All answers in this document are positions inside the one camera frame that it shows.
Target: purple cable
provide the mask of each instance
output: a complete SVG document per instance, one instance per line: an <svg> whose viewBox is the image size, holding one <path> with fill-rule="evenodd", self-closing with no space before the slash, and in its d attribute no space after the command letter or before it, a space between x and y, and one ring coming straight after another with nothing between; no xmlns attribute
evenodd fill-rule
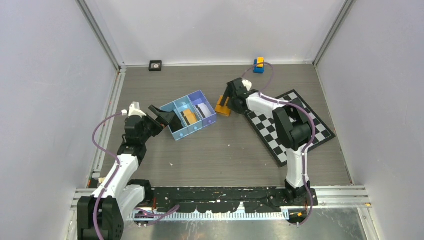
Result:
<svg viewBox="0 0 424 240"><path fill-rule="evenodd" d="M134 210L137 210L137 211L140 211L140 212L142 212L142 213L145 213L145 214L136 214L136 216L137 216L137 215L138 215L138 216L147 216L147 217L150 217L150 218L153 218L153 217L159 217L158 219L156 219L156 220L154 220L154 221L149 222L149 223L146 225L146 227L147 227L147 226L151 226L151 225L153 225L153 224L155 224L155 223L159 222L159 221L160 221L160 220L162 220L164 217L169 216L169 215L171 215L171 214L175 213L176 211L178 211L178 209L180 209L180 205L175 205L173 208L171 208L171 210L169 210L167 213L164 213L164 214L155 214L155 213L153 213L153 212L149 212L149 211L143 210L143 209L141 209L141 208L137 208L137 207L136 207Z"/></svg>
<svg viewBox="0 0 424 240"><path fill-rule="evenodd" d="M113 171L112 176L110 176L109 180L105 183L104 188L101 190L101 192L100 192L100 194L98 195L97 200L95 201L95 204L94 204L94 210L93 210L93 222L94 222L94 229L95 229L95 232L97 233L97 237L98 237L98 239L100 239L100 240L104 240L104 238L103 238L103 236L102 236L102 233L100 232L99 223L98 223L98 221L97 221L97 213L98 213L98 211L99 211L99 204L100 204L100 200L102 199L102 196L103 196L103 194L105 193L106 188L108 188L109 184L111 184L111 182L112 182L112 180L114 179L115 175L118 173L118 170L119 170L119 168L120 168L121 161L119 160L119 158L118 158L118 156L117 156L116 154L113 154L112 152L110 152L110 151L108 151L108 150L104 149L104 148L103 148L103 147L101 147L99 144L97 144L97 142L96 142L96 140L95 140L95 136L96 136L97 130L99 130L99 128L100 128L100 127L101 127L101 126L102 126L102 125L103 125L106 121L108 121L109 119L112 119L112 118L114 118L114 117L117 117L117 116L122 116L122 112L120 112L120 113L116 113L116 114L113 114L113 115L111 115L111 116L108 116L106 119L104 119L103 121L101 121L101 123L99 123L99 124L97 125L97 127L94 129L94 132L93 132L93 134L92 134L92 136L91 136L91 140L92 140L93 144L94 144L94 145L95 145L98 149L100 149L100 150L102 150L103 152L105 152L106 154L108 154L108 155L112 156L112 157L115 159L116 163L117 163L116 168L115 168L115 171Z"/></svg>
<svg viewBox="0 0 424 240"><path fill-rule="evenodd" d="M303 175L303 184L304 184L304 186L305 186L305 188L306 188L306 192L307 192L307 194L309 195L309 202L310 202L310 209L309 209L309 212L308 212L308 214L307 214L307 216L306 216L306 218L302 221L302 222L300 222L299 223L299 225L303 225L304 223L306 223L306 221L309 219L309 217L311 216L311 214L312 214L312 209L314 208L314 199L312 198L312 193L311 193L311 190L309 189L309 187L308 187L308 184L307 184L307 181L306 181L306 177L305 177L305 174L306 174L306 159L305 159L305 151L306 151L306 149L308 149L308 147L309 147L309 145L311 145L312 144L312 142L314 141L314 139L315 139L315 124L314 124L314 120L312 119L312 117L303 109L303 107L300 107L300 106L298 106L298 105L296 105L296 104L293 104L293 103L290 103L290 102L285 102L285 101L279 101L278 99L275 99L275 98L272 98L272 97L269 97L269 96L266 96L266 95L263 95L262 94L262 92L271 84L271 82L273 81L273 79L274 79L274 67L270 64L270 63L268 63L268 62L261 62L261 63L257 63L257 64L254 64L253 66L251 66L249 69L247 69L246 71L244 71L244 73L241 75L241 78L243 78L245 75L246 75L246 73L248 72L248 71L250 71L251 69L253 69L254 67L256 67L257 65L259 65L259 64L264 64L264 65L268 65L268 66L270 66L271 67L271 69L272 69L272 75L271 75L271 77L269 78L269 81L268 81L268 83L265 85L265 87L264 88L262 88L260 91L259 91L259 97L261 98L261 99L263 99L263 100L266 100L266 101L268 101L268 102L271 102L271 103L275 103L275 104L281 104L281 105L289 105L289 106L291 106L291 107L294 107L294 108L296 108L296 109L298 109L299 111L301 111L303 114L305 114L306 116L307 116L307 119L308 119L308 121L309 121L309 124L310 124L310 126L311 126L311 128L312 128L312 136L311 136L311 138L310 138L310 140L309 140L309 142L306 144L306 146L302 149L302 151L301 151L301 153L302 153L302 175Z"/></svg>

